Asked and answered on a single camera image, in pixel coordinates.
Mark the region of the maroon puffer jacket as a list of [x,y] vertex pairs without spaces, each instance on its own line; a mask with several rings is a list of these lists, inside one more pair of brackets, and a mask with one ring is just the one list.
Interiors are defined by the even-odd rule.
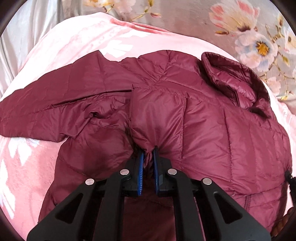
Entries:
[[283,216],[290,141],[248,67],[218,54],[162,50],[122,61],[99,51],[1,102],[1,135],[61,142],[44,219],[88,178],[145,152],[142,196],[127,198],[123,240],[174,240],[173,203],[155,194],[152,150],[190,178],[211,178],[267,230]]

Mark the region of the pink plush blanket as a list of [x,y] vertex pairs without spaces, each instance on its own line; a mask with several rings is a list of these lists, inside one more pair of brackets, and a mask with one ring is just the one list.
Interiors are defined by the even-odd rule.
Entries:
[[[66,20],[46,34],[30,53],[6,97],[16,90],[24,89],[43,75],[95,51],[99,51],[107,60],[119,62],[162,50],[182,52],[198,59],[203,53],[209,52],[236,62],[222,49],[200,39],[148,25],[119,21],[98,13]],[[288,124],[288,121],[295,121],[295,116],[263,84],[276,119],[289,137],[293,162],[295,126]],[[39,214],[46,193],[54,181],[61,146],[61,142],[1,135],[1,207],[23,238],[41,221]]]

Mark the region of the grey floral blanket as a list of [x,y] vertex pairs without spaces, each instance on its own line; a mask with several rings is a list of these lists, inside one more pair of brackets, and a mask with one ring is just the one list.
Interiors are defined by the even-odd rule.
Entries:
[[105,12],[208,41],[295,104],[295,30],[273,1],[63,1],[65,17]]

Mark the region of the silver satin curtain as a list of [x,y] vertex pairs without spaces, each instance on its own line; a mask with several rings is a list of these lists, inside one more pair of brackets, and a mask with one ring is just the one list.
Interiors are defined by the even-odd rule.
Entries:
[[62,20],[62,1],[26,1],[16,11],[1,34],[1,95],[34,46]]

